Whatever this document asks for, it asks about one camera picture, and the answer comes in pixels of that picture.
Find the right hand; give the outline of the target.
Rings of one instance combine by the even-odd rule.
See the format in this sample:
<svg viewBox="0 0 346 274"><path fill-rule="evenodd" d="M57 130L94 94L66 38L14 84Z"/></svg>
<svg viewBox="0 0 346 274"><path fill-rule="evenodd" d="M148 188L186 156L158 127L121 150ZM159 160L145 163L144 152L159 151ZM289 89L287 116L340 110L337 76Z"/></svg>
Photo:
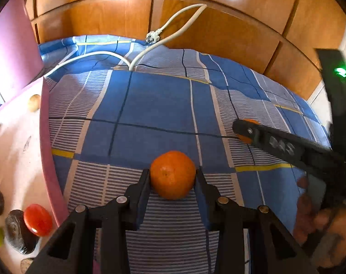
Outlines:
<svg viewBox="0 0 346 274"><path fill-rule="evenodd" d="M330 221L333 210L315 211L312 200L303 193L297 201L297 215L293 236L299 244L305 243L310 233L316 230L337 234L340 239L320 259L320 266L326 269L341 265L346 260L346 206L341 207Z"/></svg>

